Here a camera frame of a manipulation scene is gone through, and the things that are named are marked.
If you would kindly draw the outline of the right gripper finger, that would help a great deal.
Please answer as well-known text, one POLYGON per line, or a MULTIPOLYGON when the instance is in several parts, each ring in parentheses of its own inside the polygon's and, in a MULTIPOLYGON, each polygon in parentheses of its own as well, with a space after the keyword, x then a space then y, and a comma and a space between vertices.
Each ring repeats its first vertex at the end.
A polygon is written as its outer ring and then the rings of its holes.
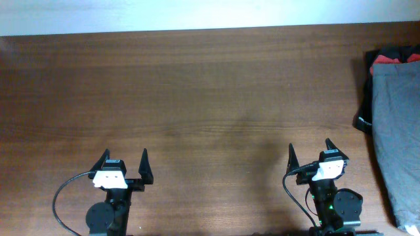
POLYGON ((328 151, 340 155, 343 158, 343 160, 349 160, 348 156, 345 155, 329 138, 325 139, 325 144, 327 146, 328 151))
POLYGON ((295 170, 297 170, 300 167, 296 153, 295 153, 295 149, 293 147, 293 144, 290 143, 288 145, 288 162, 287 162, 287 169, 286 169, 286 173, 290 173, 293 172, 295 170))

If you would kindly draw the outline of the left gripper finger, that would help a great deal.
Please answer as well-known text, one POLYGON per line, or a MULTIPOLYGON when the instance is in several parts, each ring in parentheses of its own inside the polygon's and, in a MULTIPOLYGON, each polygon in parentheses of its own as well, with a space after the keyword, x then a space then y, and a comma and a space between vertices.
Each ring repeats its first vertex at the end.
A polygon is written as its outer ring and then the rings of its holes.
POLYGON ((90 172, 96 172, 102 169, 103 164, 110 158, 110 150, 105 149, 104 153, 101 155, 100 159, 93 165, 90 169, 90 172))
POLYGON ((143 184, 153 184, 154 176, 148 159, 148 151, 146 148, 143 149, 142 157, 140 160, 138 173, 141 176, 143 184))

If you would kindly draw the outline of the grey shorts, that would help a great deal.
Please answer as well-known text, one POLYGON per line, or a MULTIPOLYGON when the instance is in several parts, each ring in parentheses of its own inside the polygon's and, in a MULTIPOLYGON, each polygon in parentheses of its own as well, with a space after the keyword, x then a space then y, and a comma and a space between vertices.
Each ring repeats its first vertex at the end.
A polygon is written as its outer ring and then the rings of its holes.
POLYGON ((419 234, 419 62, 374 66, 373 141, 396 227, 419 234))

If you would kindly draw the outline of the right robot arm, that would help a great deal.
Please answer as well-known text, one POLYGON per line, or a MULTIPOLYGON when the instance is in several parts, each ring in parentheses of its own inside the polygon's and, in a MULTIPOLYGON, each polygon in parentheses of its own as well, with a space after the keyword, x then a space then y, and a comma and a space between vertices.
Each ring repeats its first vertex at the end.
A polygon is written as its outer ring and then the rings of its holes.
POLYGON ((349 158, 329 138, 325 140, 326 150, 321 151, 319 159, 307 165, 300 165, 292 144, 288 145, 288 162, 282 179, 285 192, 292 201, 308 216, 312 227, 309 235, 355 235, 360 226, 363 197, 351 189, 339 189, 335 185, 345 173, 349 158), (307 185, 306 193, 311 195, 318 221, 311 216, 288 190, 285 180, 296 177, 298 186, 307 185))

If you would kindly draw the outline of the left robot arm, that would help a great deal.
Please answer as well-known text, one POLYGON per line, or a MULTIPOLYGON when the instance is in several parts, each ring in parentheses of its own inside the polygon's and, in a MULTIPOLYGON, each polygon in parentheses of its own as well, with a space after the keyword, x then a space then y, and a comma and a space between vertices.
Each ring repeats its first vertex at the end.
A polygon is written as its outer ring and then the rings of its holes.
POLYGON ((131 197, 134 192, 143 192, 145 186, 154 183, 154 176, 148 159, 148 151, 143 150, 138 173, 140 178, 126 178, 127 169, 121 159, 111 159, 106 149, 93 165, 88 178, 94 187, 106 192, 103 202, 94 204, 86 213, 85 221, 89 235, 126 235, 131 197))

